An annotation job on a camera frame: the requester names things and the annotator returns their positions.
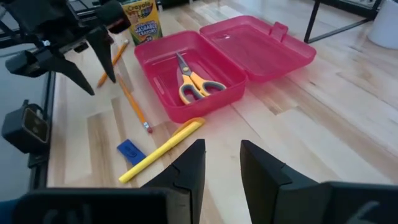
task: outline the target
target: blue eraser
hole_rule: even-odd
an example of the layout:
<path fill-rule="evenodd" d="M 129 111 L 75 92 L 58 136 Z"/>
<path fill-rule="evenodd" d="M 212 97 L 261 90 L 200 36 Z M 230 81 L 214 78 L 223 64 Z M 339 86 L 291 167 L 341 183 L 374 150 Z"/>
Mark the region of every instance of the blue eraser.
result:
<path fill-rule="evenodd" d="M 133 166 L 140 163 L 146 157 L 129 139 L 120 144 L 118 149 Z"/>

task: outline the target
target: light wood surface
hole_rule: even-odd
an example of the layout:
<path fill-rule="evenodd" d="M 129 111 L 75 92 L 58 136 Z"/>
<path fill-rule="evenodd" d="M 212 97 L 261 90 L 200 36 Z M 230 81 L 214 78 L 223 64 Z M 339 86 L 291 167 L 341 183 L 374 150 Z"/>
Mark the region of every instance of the light wood surface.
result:
<path fill-rule="evenodd" d="M 313 1 L 195 1 L 160 13 L 165 35 L 198 30 L 241 14 L 280 21 L 303 38 Z M 314 35 L 362 18 L 321 6 Z M 318 54 L 305 68 L 266 84 L 249 83 L 242 100 L 208 116 L 206 124 L 130 183 L 131 166 L 116 146 L 131 139 L 145 154 L 162 145 L 171 122 L 127 47 L 115 66 L 154 129 L 149 135 L 119 85 L 106 82 L 90 96 L 57 76 L 49 187 L 140 187 L 198 138 L 206 139 L 206 184 L 201 223 L 250 223 L 241 182 L 239 144 L 248 139 L 319 181 L 398 183 L 398 51 L 371 43 L 371 23 L 312 44 Z M 129 34 L 115 37 L 116 54 Z M 70 52 L 92 86 L 103 69 L 91 49 Z"/>

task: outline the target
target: crayon box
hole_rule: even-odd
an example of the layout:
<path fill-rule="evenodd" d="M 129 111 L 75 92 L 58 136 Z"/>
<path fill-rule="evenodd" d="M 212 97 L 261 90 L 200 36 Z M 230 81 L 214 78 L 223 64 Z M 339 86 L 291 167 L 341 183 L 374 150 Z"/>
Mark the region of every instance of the crayon box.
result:
<path fill-rule="evenodd" d="M 131 22 L 130 33 L 135 45 L 162 37 L 155 0 L 127 0 L 121 4 Z"/>

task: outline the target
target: white container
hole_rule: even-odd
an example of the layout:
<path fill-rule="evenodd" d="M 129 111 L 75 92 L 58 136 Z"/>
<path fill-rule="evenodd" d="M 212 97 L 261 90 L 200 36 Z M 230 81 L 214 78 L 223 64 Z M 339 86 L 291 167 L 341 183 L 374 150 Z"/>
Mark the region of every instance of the white container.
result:
<path fill-rule="evenodd" d="M 368 34 L 369 40 L 389 49 L 398 49 L 398 3 L 385 0 Z"/>

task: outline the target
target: yellow scissors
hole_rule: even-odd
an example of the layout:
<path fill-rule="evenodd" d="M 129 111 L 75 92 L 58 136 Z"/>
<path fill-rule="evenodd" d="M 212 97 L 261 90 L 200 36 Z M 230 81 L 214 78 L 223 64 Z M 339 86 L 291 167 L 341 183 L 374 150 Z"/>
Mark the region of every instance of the yellow scissors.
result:
<path fill-rule="evenodd" d="M 209 81 L 202 79 L 198 74 L 191 71 L 188 64 L 182 58 L 180 53 L 177 53 L 177 60 L 182 72 L 182 86 L 180 86 L 179 94 L 181 100 L 187 105 L 192 103 L 188 98 L 186 92 L 190 90 L 195 97 L 195 99 L 199 100 L 206 96 L 210 96 L 209 88 L 215 88 L 217 90 L 225 90 L 226 86 L 222 83 Z"/>

